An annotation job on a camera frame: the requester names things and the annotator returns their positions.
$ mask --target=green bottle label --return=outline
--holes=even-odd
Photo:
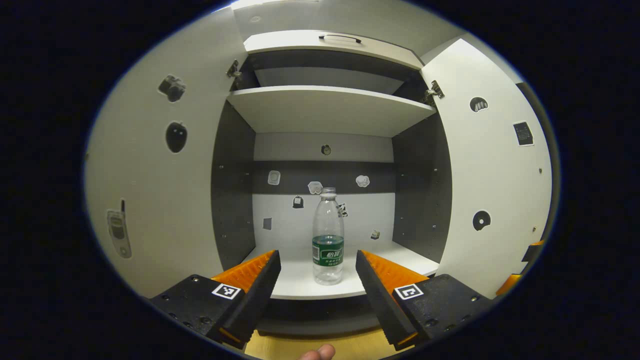
[[[330,245],[313,243],[312,248],[314,264],[320,266],[335,266],[342,264],[344,242]]]

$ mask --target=cabinet door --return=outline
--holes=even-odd
[[[464,40],[420,72],[445,95],[433,98],[451,157],[451,223],[438,274],[492,299],[510,274],[522,271],[527,247],[544,230],[551,200],[547,142],[517,86]],[[523,125],[514,127],[523,122],[532,144]]]
[[[107,258],[140,295],[222,271],[211,219],[212,155],[233,82],[226,71],[246,56],[233,11],[218,10],[144,55],[100,109],[84,168],[86,207]],[[178,101],[159,91],[167,75],[186,86]],[[187,132],[178,153],[165,140],[172,122]],[[129,259],[118,255],[106,225],[107,209],[119,209],[120,198]]]

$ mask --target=clear plastic bottle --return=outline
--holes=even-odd
[[[335,197],[335,188],[323,188],[314,216],[314,280],[321,285],[334,285],[342,279],[344,221]]]

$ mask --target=bottle cap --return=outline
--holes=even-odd
[[[321,197],[335,197],[335,188],[322,188]]]

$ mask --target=cabinet handle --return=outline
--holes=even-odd
[[[356,40],[356,43],[361,43],[362,40],[360,40],[359,38],[355,38],[355,37],[348,37],[346,35],[332,35],[332,34],[325,34],[325,35],[320,35],[318,36],[318,38],[321,38],[324,40],[324,37],[341,37],[341,38],[352,38],[353,40]]]

